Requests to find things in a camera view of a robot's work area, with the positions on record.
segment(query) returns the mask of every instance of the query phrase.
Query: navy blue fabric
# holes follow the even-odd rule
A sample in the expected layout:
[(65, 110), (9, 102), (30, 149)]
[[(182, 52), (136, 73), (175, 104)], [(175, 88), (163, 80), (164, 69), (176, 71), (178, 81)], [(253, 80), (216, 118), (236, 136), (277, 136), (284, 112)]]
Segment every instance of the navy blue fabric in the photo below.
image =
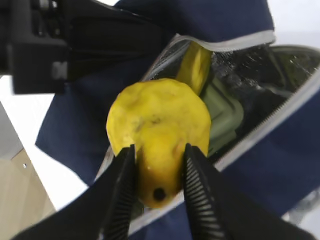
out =
[(320, 92), (223, 174), (278, 216), (320, 186)]
[(120, 0), (115, 6), (211, 43), (274, 29), (267, 0)]
[(126, 86), (141, 79), (156, 56), (115, 64), (70, 84), (56, 95), (40, 128), (36, 145), (93, 183), (109, 147), (109, 108)]
[(186, 205), (180, 204), (148, 227), (132, 234), (129, 240), (192, 240)]

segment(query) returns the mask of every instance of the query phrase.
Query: zipper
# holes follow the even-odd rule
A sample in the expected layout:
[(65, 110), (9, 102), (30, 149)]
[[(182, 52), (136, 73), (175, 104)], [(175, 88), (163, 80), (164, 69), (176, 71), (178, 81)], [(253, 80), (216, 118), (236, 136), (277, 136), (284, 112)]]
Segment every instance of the zipper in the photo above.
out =
[[(310, 50), (320, 53), (320, 49), (311, 48)], [(255, 127), (247, 136), (240, 140), (233, 148), (226, 152), (216, 163), (215, 167), (221, 172), (229, 165), (234, 163), (245, 152), (250, 150), (262, 138), (268, 135), (272, 130), (278, 127), (308, 100), (310, 100), (320, 89), (320, 68), (306, 80), (299, 89), (291, 93), (282, 105), (275, 109), (263, 122)]]
[[(181, 46), (176, 52), (174, 52), (169, 57), (166, 57), (164, 60), (164, 56), (167, 52), (172, 48), (175, 44), (181, 41), (188, 41), (186, 44)], [(250, 35), (238, 37), (232, 40), (223, 41), (223, 42), (207, 42), (199, 40), (192, 36), (187, 35), (179, 35), (176, 34), (173, 39), (169, 42), (169, 44), (164, 48), (161, 54), (156, 58), (154, 63), (151, 65), (149, 70), (142, 77), (141, 82), (145, 82), (150, 80), (153, 76), (159, 73), (166, 66), (174, 62), (176, 59), (181, 57), (189, 46), (189, 42), (193, 41), (213, 52), (232, 52), (242, 49), (251, 48), (257, 45), (270, 44), (275, 41), (275, 35), (273, 30), (266, 30), (257, 33), (253, 33)]]
[[(288, 45), (288, 48), (299, 47), (298, 45)], [(320, 49), (308, 47), (309, 50), (320, 53)], [(234, 163), (245, 152), (250, 150), (266, 135), (271, 133), (276, 127), (294, 114), (300, 107), (309, 101), (320, 90), (320, 68), (306, 80), (297, 91), (290, 93), (283, 104), (275, 109), (263, 122), (255, 127), (247, 136), (240, 140), (233, 148), (226, 152), (216, 163), (215, 167), (220, 172), (226, 169), (229, 165)], [(144, 226), (152, 223), (156, 219), (161, 218), (178, 205), (184, 202), (183, 192), (180, 191), (175, 199), (162, 209), (153, 209), (130, 223), (129, 235), (142, 229)]]

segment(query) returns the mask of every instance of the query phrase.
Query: green object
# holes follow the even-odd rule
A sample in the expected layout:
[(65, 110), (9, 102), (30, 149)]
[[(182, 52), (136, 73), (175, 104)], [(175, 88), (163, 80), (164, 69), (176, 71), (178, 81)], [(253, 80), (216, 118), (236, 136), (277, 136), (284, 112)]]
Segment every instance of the green object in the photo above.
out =
[(201, 99), (211, 116), (208, 153), (211, 156), (237, 137), (235, 130), (244, 119), (244, 109), (217, 78), (209, 82), (203, 90)]

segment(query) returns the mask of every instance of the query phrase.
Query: white table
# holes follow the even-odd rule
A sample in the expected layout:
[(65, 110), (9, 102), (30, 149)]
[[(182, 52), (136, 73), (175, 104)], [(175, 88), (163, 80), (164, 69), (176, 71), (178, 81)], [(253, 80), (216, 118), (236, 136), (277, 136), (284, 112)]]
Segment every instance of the white table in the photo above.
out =
[[(113, 5), (117, 0), (102, 2)], [(319, 0), (269, 0), (269, 6), (276, 27), (277, 45), (298, 44), (320, 48)], [(35, 147), (39, 128), (53, 95), (17, 96), (12, 95), (11, 91), (10, 77), (0, 79), (0, 101), (49, 198), (59, 210), (79, 196), (87, 186), (71, 170)], [(304, 228), (320, 237), (316, 222), (320, 222), (320, 208), (302, 223)]]

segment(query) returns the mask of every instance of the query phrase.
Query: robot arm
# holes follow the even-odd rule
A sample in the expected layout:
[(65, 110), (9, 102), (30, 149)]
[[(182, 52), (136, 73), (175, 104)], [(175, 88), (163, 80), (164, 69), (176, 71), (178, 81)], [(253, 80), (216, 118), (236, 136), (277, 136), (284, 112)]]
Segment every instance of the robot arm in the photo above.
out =
[(0, 0), (0, 74), (12, 75), (15, 94), (63, 93), (111, 63), (160, 53), (167, 37), (95, 0)]

